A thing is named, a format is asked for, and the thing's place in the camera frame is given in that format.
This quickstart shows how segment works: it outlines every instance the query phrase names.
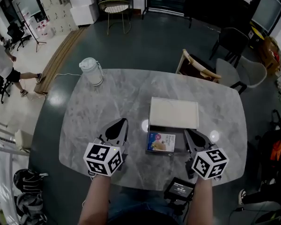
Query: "wooden floor strip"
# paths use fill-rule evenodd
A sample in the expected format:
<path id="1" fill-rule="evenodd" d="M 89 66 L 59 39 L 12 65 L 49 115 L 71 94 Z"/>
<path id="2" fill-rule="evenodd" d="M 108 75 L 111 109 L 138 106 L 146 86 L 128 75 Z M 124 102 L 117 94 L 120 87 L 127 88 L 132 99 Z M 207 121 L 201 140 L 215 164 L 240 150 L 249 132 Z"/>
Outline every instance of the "wooden floor strip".
<path id="1" fill-rule="evenodd" d="M 40 84 L 36 85 L 34 89 L 36 93 L 48 93 L 55 75 L 60 71 L 71 50 L 78 43 L 80 37 L 82 37 L 81 35 L 86 29 L 87 27 L 83 27 L 79 28 L 77 31 L 72 31 L 61 43 L 44 69 L 43 76 L 45 76 L 45 79 Z"/>

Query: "marble table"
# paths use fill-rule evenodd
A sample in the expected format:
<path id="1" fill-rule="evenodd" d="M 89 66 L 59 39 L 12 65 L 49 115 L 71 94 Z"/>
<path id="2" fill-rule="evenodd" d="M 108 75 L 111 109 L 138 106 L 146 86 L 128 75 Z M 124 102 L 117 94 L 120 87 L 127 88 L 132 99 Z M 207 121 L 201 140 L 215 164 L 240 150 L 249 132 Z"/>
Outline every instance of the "marble table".
<path id="1" fill-rule="evenodd" d="M 244 173 L 247 154 L 247 130 L 244 110 L 238 92 L 223 85 L 156 71 L 105 69 L 104 81 L 94 87 L 87 76 L 79 79 L 64 116 L 59 142 L 60 162 L 88 175 L 83 154 L 89 142 L 107 123 L 124 117 L 129 130 L 121 171 L 111 181 L 120 186 L 148 190 L 164 190 L 173 177 L 188 180 L 185 162 L 187 153 L 157 155 L 146 152 L 147 132 L 142 122 L 148 119 L 152 97 L 171 98 L 199 103 L 199 128 L 209 135 L 216 130 L 230 162 L 220 181 L 240 178 Z"/>

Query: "small display screen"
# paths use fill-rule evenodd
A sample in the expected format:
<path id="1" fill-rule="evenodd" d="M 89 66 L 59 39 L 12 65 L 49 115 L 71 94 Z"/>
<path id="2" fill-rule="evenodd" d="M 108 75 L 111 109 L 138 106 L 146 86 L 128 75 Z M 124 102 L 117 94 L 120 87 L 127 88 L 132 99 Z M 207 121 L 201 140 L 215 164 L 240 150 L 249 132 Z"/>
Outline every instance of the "small display screen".
<path id="1" fill-rule="evenodd" d="M 192 189 L 192 187 L 187 187 L 185 185 L 174 182 L 173 186 L 169 189 L 169 192 L 182 197 L 188 197 L 192 192 Z"/>

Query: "white t-shirt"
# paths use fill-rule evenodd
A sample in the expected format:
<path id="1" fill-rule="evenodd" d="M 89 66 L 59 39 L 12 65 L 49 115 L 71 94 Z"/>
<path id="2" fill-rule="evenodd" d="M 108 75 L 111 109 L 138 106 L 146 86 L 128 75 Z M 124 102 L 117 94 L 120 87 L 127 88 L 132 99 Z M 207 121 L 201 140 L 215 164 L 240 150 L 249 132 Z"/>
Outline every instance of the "white t-shirt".
<path id="1" fill-rule="evenodd" d="M 5 48 L 0 45 L 0 76 L 7 78 L 13 70 L 13 62 L 5 52 Z"/>

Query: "human arm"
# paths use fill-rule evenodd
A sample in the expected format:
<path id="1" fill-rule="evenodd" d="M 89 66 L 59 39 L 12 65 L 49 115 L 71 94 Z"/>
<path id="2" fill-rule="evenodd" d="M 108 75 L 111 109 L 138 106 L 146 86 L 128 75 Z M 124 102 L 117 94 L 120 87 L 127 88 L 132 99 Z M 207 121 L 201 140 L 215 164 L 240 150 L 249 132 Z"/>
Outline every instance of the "human arm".
<path id="1" fill-rule="evenodd" d="M 8 50 L 5 49 L 5 53 L 8 55 L 8 57 L 13 61 L 17 61 L 17 58 L 13 55 L 10 54 L 10 52 Z"/>
<path id="2" fill-rule="evenodd" d="M 187 218 L 188 225 L 211 225 L 213 219 L 212 182 L 198 177 L 192 204 Z"/>
<path id="3" fill-rule="evenodd" d="M 89 187 L 78 225 L 104 225 L 107 222 L 111 178 L 97 175 Z"/>

